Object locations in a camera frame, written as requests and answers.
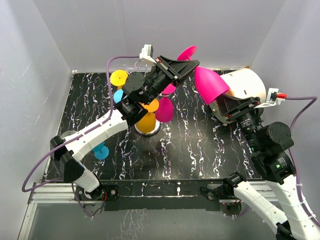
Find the orange wine glass front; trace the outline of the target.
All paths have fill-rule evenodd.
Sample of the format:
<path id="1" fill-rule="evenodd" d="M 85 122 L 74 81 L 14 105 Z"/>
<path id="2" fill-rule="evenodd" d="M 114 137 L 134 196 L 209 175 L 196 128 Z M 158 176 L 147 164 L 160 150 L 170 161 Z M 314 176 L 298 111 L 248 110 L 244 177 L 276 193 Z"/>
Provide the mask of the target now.
<path id="1" fill-rule="evenodd" d="M 147 110 L 147 114 L 135 126 L 141 133 L 148 134 L 156 127 L 155 112 L 160 104 L 157 99 L 154 99 L 150 104 L 141 103 L 141 105 Z"/>

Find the pink wine glass front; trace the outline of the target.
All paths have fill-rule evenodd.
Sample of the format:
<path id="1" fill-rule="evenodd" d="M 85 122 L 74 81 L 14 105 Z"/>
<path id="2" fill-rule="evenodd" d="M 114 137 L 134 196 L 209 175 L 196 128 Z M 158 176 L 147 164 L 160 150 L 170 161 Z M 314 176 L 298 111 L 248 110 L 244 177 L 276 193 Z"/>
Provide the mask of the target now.
<path id="1" fill-rule="evenodd" d="M 160 93 L 159 107 L 155 111 L 156 119 L 161 123 L 170 122 L 174 116 L 174 106 L 169 96 L 176 90 L 171 83 Z"/>

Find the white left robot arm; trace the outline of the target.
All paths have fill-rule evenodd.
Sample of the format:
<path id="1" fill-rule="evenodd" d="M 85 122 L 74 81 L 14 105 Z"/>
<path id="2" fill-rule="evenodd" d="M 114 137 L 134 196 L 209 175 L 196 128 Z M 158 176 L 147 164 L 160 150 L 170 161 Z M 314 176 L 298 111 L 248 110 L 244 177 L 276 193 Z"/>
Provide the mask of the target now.
<path id="1" fill-rule="evenodd" d="M 125 79 L 124 91 L 110 110 L 80 131 L 50 140 L 50 158 L 64 183 L 74 183 L 93 200 L 105 195 L 100 179 L 82 164 L 84 156 L 108 138 L 140 121 L 150 104 L 170 84 L 178 87 L 199 66 L 198 60 L 172 60 L 160 55 L 147 74 L 132 72 Z"/>

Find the pink wine glass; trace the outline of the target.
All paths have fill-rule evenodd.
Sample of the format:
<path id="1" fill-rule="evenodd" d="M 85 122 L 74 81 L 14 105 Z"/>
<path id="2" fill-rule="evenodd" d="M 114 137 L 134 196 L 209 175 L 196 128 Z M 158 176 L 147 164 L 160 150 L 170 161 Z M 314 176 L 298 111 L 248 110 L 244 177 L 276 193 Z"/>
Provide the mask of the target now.
<path id="1" fill-rule="evenodd" d="M 200 66 L 195 68 L 195 86 L 206 105 L 210 105 L 218 96 L 230 89 L 220 75 Z"/>
<path id="2" fill-rule="evenodd" d="M 174 106 L 169 96 L 176 90 L 171 83 L 160 93 L 159 107 L 155 111 L 156 119 L 161 123 L 170 122 L 174 116 Z"/>

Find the orange wine glass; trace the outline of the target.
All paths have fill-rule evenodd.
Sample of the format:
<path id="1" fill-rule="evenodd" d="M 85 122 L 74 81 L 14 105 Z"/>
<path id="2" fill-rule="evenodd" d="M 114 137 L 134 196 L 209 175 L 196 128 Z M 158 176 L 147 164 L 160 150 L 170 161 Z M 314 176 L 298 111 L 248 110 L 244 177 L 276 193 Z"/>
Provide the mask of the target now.
<path id="1" fill-rule="evenodd" d="M 141 133 L 148 134 L 156 127 L 155 112 L 160 104 L 157 99 L 154 99 L 150 104 L 141 103 L 141 105 L 147 110 L 147 114 L 135 126 Z"/>
<path id="2" fill-rule="evenodd" d="M 116 86 L 117 90 L 120 90 L 125 85 L 128 76 L 129 74 L 127 71 L 122 69 L 116 70 L 110 75 L 110 83 L 113 86 Z"/>

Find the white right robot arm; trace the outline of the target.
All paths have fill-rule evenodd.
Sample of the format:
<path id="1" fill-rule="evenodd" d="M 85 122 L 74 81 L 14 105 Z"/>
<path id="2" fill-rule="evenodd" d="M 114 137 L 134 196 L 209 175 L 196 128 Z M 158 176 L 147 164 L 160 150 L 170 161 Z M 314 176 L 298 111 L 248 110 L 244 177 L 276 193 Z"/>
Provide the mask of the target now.
<path id="1" fill-rule="evenodd" d="M 298 170 L 286 150 L 294 145 L 291 129 L 283 122 L 262 124 L 259 97 L 240 99 L 222 94 L 219 112 L 236 121 L 249 144 L 251 161 L 272 189 L 281 209 L 257 192 L 238 172 L 226 177 L 215 190 L 245 202 L 271 228 L 278 240 L 318 240 L 320 223 L 301 191 Z"/>

